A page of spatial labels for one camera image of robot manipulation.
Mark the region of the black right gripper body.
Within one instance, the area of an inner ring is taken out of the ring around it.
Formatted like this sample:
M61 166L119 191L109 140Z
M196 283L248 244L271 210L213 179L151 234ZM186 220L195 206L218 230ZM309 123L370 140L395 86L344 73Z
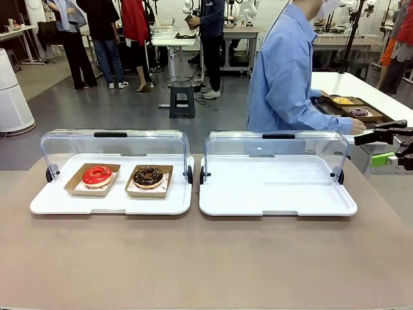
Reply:
M412 136L400 143L399 161L412 161Z

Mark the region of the person's right hand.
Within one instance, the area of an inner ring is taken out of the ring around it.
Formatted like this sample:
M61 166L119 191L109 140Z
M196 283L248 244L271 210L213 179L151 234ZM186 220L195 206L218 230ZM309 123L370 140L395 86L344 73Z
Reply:
M355 118L352 118L351 121L352 121L352 128L350 131L351 135L360 135L364 133L364 131L366 131L367 128L362 121L355 119Z

